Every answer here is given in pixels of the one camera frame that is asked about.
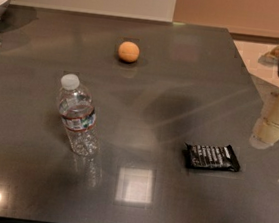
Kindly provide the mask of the black rxbar chocolate wrapper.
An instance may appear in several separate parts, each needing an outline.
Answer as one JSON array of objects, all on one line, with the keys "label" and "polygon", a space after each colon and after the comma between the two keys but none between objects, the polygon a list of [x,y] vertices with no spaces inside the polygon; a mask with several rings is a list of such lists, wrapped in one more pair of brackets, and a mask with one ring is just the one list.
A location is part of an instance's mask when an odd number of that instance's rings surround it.
[{"label": "black rxbar chocolate wrapper", "polygon": [[234,149],[228,146],[186,145],[186,163],[192,169],[224,170],[238,172],[241,166]]}]

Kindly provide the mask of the orange fruit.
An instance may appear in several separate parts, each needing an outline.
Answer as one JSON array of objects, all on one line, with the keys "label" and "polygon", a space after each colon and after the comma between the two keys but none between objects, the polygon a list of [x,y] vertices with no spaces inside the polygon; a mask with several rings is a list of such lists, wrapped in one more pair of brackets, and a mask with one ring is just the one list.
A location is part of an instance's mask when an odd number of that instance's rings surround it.
[{"label": "orange fruit", "polygon": [[139,47],[134,42],[122,42],[118,48],[118,56],[126,63],[134,63],[139,58]]}]

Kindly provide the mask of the clear plastic water bottle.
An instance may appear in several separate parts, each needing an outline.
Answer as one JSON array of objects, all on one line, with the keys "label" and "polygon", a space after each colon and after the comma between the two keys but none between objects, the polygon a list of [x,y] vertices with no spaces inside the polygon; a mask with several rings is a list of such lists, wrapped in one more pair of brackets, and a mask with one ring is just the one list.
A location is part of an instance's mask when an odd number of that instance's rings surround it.
[{"label": "clear plastic water bottle", "polygon": [[99,143],[95,132],[97,117],[90,92],[75,74],[64,75],[60,83],[57,108],[70,147],[77,155],[94,155],[99,150]]}]

